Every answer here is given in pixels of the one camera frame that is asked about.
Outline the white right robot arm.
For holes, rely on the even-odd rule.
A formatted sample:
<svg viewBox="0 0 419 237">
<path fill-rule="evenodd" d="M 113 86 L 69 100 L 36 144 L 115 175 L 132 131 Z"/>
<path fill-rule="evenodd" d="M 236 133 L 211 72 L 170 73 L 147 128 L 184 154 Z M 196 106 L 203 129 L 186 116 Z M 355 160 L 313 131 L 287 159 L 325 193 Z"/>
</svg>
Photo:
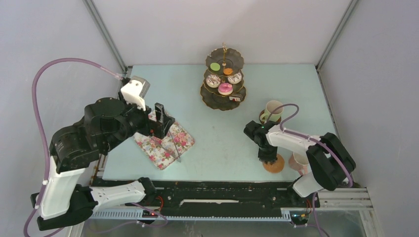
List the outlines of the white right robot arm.
<svg viewBox="0 0 419 237">
<path fill-rule="evenodd" d="M 250 121 L 244 133 L 259 146 L 257 157 L 261 162 L 276 162 L 278 147 L 308 160 L 311 172 L 296 179 L 287 193 L 288 202 L 293 206 L 301 206 L 314 192 L 335 190 L 344 179 L 349 185 L 353 184 L 350 174 L 356 163 L 335 134 L 310 136 L 272 121 L 265 124 Z"/>
</svg>

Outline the woven rattan coaster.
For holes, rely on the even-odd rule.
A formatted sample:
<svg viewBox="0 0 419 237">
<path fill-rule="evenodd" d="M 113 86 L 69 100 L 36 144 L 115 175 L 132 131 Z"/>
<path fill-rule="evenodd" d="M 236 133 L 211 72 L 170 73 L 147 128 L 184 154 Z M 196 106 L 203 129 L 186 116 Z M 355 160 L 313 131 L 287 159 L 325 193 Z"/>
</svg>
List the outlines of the woven rattan coaster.
<svg viewBox="0 0 419 237">
<path fill-rule="evenodd" d="M 264 169 L 268 171 L 269 173 L 279 173 L 285 167 L 285 160 L 280 154 L 277 154 L 275 161 L 269 161 L 269 162 L 263 161 L 262 165 Z"/>
<path fill-rule="evenodd" d="M 265 124 L 266 119 L 269 117 L 270 113 L 266 113 L 265 110 L 262 110 L 259 114 L 259 121 L 261 124 Z M 278 117 L 277 115 L 273 115 L 270 117 L 270 121 L 280 123 L 282 121 L 282 117 Z"/>
</svg>

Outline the cream paper cup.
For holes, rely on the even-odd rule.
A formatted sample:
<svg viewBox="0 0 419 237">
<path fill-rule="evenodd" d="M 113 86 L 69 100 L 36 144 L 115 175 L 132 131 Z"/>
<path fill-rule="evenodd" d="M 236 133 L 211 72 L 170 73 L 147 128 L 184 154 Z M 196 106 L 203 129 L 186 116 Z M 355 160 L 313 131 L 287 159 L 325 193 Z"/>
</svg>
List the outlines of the cream paper cup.
<svg viewBox="0 0 419 237">
<path fill-rule="evenodd" d="M 283 103 L 280 101 L 271 100 L 266 104 L 264 110 L 266 113 L 270 113 L 266 121 L 270 121 L 270 117 L 273 115 L 277 115 L 278 117 L 281 117 L 284 111 Z"/>
</svg>

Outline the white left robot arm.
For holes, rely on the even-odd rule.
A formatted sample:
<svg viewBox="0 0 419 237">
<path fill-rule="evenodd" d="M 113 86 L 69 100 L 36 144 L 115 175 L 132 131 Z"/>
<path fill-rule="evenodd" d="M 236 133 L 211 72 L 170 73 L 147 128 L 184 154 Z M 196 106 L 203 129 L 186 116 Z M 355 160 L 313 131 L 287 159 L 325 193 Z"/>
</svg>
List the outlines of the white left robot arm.
<svg viewBox="0 0 419 237">
<path fill-rule="evenodd" d="M 155 104 L 155 119 L 150 108 L 105 97 L 87 105 L 82 119 L 58 130 L 47 151 L 48 177 L 43 191 L 31 195 L 39 212 L 41 231 L 59 229 L 84 222 L 101 209 L 120 204 L 152 205 L 156 189 L 149 178 L 141 177 L 125 185 L 89 187 L 78 183 L 89 165 L 107 155 L 136 133 L 163 139 L 174 124 L 160 103 Z"/>
</svg>

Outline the pink mug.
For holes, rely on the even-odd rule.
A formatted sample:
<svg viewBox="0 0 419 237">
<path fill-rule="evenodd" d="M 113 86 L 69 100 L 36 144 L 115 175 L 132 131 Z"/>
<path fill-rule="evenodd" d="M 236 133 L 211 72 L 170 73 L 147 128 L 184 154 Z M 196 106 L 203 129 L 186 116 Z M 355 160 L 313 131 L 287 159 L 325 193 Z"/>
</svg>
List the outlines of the pink mug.
<svg viewBox="0 0 419 237">
<path fill-rule="evenodd" d="M 306 156 L 293 152 L 288 164 L 291 169 L 297 171 L 301 176 L 309 173 L 309 161 Z"/>
</svg>

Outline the orange tart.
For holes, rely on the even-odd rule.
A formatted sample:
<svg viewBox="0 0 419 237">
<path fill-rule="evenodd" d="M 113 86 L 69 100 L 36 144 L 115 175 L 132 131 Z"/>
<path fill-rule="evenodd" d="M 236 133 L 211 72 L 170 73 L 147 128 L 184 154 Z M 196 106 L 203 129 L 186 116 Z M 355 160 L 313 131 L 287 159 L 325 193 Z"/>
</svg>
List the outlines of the orange tart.
<svg viewBox="0 0 419 237">
<path fill-rule="evenodd" d="M 230 83 L 221 83 L 218 86 L 218 93 L 220 95 L 230 95 L 233 93 L 233 85 Z"/>
</svg>

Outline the chocolate drizzled donut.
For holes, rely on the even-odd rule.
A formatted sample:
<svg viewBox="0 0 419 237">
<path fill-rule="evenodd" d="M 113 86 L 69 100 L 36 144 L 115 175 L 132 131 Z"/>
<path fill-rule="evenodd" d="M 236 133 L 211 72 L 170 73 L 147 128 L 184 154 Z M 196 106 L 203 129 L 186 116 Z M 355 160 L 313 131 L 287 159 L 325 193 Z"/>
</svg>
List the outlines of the chocolate drizzled donut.
<svg viewBox="0 0 419 237">
<path fill-rule="evenodd" d="M 238 84 L 242 81 L 243 76 L 241 72 L 238 72 L 234 75 L 230 75 L 227 77 L 227 80 L 230 84 Z"/>
</svg>

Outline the green macaron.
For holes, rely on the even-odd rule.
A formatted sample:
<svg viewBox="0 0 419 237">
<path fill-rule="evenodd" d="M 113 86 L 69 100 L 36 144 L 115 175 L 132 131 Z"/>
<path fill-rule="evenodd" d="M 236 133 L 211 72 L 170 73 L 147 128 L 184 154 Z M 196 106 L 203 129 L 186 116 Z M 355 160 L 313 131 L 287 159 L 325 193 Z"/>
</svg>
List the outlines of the green macaron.
<svg viewBox="0 0 419 237">
<path fill-rule="evenodd" d="M 211 64 L 210 64 L 209 68 L 210 68 L 212 71 L 218 72 L 218 71 L 221 69 L 221 66 L 220 66 L 220 64 L 219 64 L 219 63 L 214 62 L 214 63 L 211 63 Z"/>
</svg>

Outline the small orange pastry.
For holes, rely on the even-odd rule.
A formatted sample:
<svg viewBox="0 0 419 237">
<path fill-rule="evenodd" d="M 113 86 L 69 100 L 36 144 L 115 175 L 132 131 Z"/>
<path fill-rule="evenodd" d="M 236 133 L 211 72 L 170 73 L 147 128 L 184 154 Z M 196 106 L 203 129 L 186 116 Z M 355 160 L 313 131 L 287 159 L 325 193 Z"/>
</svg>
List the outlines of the small orange pastry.
<svg viewBox="0 0 419 237">
<path fill-rule="evenodd" d="M 229 75 L 232 75 L 233 74 L 233 69 L 232 68 L 224 68 L 223 69 L 223 74 L 225 75 L 225 76 L 229 76 Z"/>
</svg>

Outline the three tier dessert stand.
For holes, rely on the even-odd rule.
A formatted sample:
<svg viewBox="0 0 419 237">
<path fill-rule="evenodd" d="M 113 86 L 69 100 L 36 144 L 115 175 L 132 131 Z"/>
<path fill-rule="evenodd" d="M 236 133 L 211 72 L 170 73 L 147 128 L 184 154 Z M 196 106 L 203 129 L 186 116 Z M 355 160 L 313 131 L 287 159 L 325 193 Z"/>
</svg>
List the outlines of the three tier dessert stand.
<svg viewBox="0 0 419 237">
<path fill-rule="evenodd" d="M 221 66 L 221 69 L 218 72 L 210 69 L 210 64 L 214 62 L 219 63 Z M 200 87 L 200 96 L 202 101 L 213 110 L 229 111 L 239 107 L 239 105 L 244 102 L 247 95 L 247 90 L 244 85 L 244 74 L 242 72 L 244 67 L 244 58 L 241 53 L 233 48 L 229 48 L 225 43 L 223 43 L 222 47 L 213 50 L 207 55 L 206 67 L 203 83 Z M 218 88 L 211 88 L 206 84 L 206 77 L 209 74 L 218 75 L 221 79 L 221 83 L 229 83 L 227 80 L 228 76 L 223 74 L 224 68 L 232 68 L 234 71 L 232 75 L 238 72 L 242 73 L 242 81 L 238 84 L 232 84 L 232 94 L 241 94 L 243 96 L 242 102 L 230 101 L 229 95 L 220 95 L 218 93 Z"/>
</svg>

